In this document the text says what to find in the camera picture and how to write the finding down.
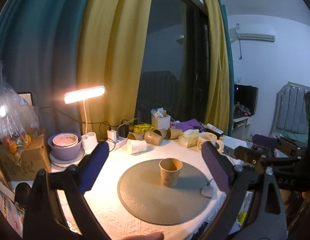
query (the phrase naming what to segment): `chair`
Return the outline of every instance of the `chair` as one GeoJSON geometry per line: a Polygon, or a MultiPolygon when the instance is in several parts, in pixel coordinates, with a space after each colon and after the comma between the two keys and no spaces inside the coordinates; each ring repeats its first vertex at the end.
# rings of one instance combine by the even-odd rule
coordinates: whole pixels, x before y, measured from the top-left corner
{"type": "Polygon", "coordinates": [[[270,135],[280,133],[292,139],[308,140],[304,94],[310,87],[288,82],[276,95],[276,105],[270,135]]]}
{"type": "Polygon", "coordinates": [[[151,110],[163,107],[171,113],[178,81],[170,71],[142,72],[138,87],[135,116],[142,122],[151,122],[151,110]]]}

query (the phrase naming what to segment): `white plate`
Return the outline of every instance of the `white plate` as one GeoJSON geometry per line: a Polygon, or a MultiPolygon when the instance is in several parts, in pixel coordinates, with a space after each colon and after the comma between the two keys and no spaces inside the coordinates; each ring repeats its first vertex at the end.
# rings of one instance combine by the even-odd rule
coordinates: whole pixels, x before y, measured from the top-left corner
{"type": "Polygon", "coordinates": [[[76,165],[79,164],[79,162],[82,160],[84,156],[85,156],[85,150],[82,147],[80,148],[77,157],[69,161],[62,161],[62,160],[56,159],[51,153],[49,154],[49,158],[51,162],[57,167],[62,167],[62,168],[68,167],[70,164],[76,164],[76,165]]]}

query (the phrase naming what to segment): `white cup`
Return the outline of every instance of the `white cup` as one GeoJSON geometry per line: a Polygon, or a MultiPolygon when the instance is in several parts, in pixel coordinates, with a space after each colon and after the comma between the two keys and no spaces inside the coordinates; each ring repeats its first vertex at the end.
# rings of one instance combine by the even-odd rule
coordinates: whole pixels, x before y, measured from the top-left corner
{"type": "Polygon", "coordinates": [[[139,153],[139,152],[147,150],[147,142],[145,140],[138,141],[138,140],[128,139],[126,143],[126,147],[127,147],[127,152],[129,154],[139,153]]]}
{"type": "Polygon", "coordinates": [[[85,152],[89,152],[95,149],[97,144],[98,141],[96,133],[89,132],[87,134],[82,135],[82,147],[84,148],[85,152]]]}
{"type": "Polygon", "coordinates": [[[199,134],[198,136],[198,140],[197,140],[197,147],[202,150],[202,146],[205,142],[210,141],[214,146],[217,143],[219,145],[219,148],[217,149],[217,151],[219,153],[222,153],[224,150],[224,144],[222,143],[221,140],[217,140],[217,136],[213,133],[210,132],[202,132],[199,134]]]}
{"type": "Polygon", "coordinates": [[[210,132],[202,132],[198,136],[197,147],[201,150],[203,143],[210,141],[213,145],[215,145],[217,140],[217,136],[210,132]]]}

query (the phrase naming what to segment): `window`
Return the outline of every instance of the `window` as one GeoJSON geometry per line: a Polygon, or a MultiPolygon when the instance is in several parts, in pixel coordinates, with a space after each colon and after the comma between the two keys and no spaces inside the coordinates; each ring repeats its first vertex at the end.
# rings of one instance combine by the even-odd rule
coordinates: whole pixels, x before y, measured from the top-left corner
{"type": "Polygon", "coordinates": [[[175,120],[204,121],[208,96],[207,16],[189,0],[152,0],[135,117],[163,107],[175,120]]]}

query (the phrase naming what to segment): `desk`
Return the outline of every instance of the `desk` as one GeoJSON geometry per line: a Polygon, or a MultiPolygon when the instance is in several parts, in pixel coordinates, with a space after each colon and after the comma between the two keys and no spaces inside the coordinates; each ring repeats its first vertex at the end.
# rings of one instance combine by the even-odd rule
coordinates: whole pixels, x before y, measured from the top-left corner
{"type": "MultiPolygon", "coordinates": [[[[236,139],[227,136],[224,136],[224,138],[226,145],[229,145],[229,143],[245,144],[243,141],[238,142],[235,141],[236,139]]],[[[163,140],[161,146],[148,145],[145,152],[134,155],[129,155],[125,146],[110,152],[92,190],[85,193],[85,199],[111,239],[121,239],[125,236],[159,231],[164,233],[165,240],[191,239],[203,222],[210,222],[217,214],[225,200],[225,193],[217,188],[214,180],[211,182],[211,185],[214,187],[214,195],[207,208],[193,220],[180,225],[158,226],[149,224],[135,218],[123,207],[117,195],[117,182],[123,172],[136,163],[168,157],[187,162],[201,170],[209,180],[212,179],[212,175],[207,169],[197,147],[186,149],[179,146],[177,141],[163,140]]],[[[61,168],[52,166],[53,172],[60,170],[61,168]]],[[[64,192],[58,191],[58,195],[66,219],[77,228],[64,192]]]]}

